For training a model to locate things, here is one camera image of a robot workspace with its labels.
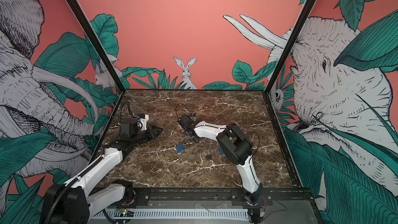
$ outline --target elephant illustration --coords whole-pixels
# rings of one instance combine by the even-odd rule
[[[92,105],[96,120],[98,109],[82,87],[33,66],[30,59],[39,44],[43,22],[39,0],[0,0],[0,138],[17,138],[47,128],[58,142],[49,143],[16,174],[29,177],[60,169],[71,177],[91,158],[79,136],[92,135],[94,124],[73,117],[46,83],[79,93]],[[0,187],[0,216],[6,209],[11,182],[12,177]]]

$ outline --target pink wall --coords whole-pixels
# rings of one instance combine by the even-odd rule
[[[215,81],[236,83],[232,68],[237,60],[251,65],[253,73],[266,65],[269,51],[246,40],[222,16],[243,22],[239,14],[256,19],[282,36],[300,12],[300,0],[79,0],[89,20],[98,14],[115,17],[119,61],[126,67],[165,69],[171,78],[179,76],[172,56],[190,68],[197,88]],[[131,78],[131,88],[143,88]]]

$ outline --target black cable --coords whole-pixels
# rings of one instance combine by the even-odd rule
[[[122,128],[122,110],[126,103],[127,103],[127,109],[129,111],[130,117],[134,118],[133,114],[131,113],[130,102],[129,101],[123,102],[123,104],[120,106],[120,109],[119,109],[119,132]]]
[[[103,212],[103,215],[105,215],[105,218],[106,218],[109,222],[111,222],[112,224],[120,223],[120,222],[116,222],[116,221],[112,220],[111,217],[109,217],[109,215],[108,215],[108,213],[106,212],[105,209],[103,209],[102,212]],[[131,220],[131,219],[123,220],[122,223],[127,223],[127,222],[129,222],[130,220]]]
[[[47,214],[47,217],[44,220],[45,224],[50,224],[51,218],[54,214],[55,209],[57,208],[58,203],[61,201],[62,197],[65,195],[65,193],[68,191],[68,189],[70,187],[72,187],[73,184],[75,184],[75,182],[77,182],[79,179],[76,177],[75,179],[73,179],[70,183],[68,183],[67,186],[65,186],[62,191],[58,194],[57,198],[54,200],[50,211]]]
[[[180,119],[180,117],[179,117],[178,114],[177,114],[177,107],[178,107],[178,105],[183,105],[183,106],[185,107],[185,109],[186,109],[189,113],[191,113],[191,112],[188,110],[188,108],[187,108],[184,104],[178,103],[178,104],[176,105],[176,116],[177,116],[177,119]]]

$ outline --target elephant ear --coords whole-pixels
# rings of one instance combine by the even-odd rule
[[[44,12],[39,0],[1,0],[0,31],[25,57],[39,44]]]

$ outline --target elephant tusk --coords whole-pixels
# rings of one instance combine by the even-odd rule
[[[68,80],[65,77],[62,77],[60,75],[54,74],[52,72],[49,72],[45,69],[42,69],[40,67],[33,66],[32,70],[32,77],[38,81],[38,82],[51,82],[54,84],[57,84],[62,87],[69,88],[81,96],[83,96],[91,105],[92,109],[94,110],[95,113],[95,122],[97,122],[98,119],[98,109],[95,101],[91,97],[90,94],[86,92],[82,87],[77,85],[76,83],[73,83],[72,81]]]
[[[64,153],[64,152],[57,152],[45,147],[43,150],[38,152],[35,155],[35,157],[47,162],[61,162],[76,158],[80,156],[85,150],[86,148],[83,148],[76,152]]]
[[[0,130],[10,138],[26,135],[26,132],[18,126],[5,106],[0,106]]]

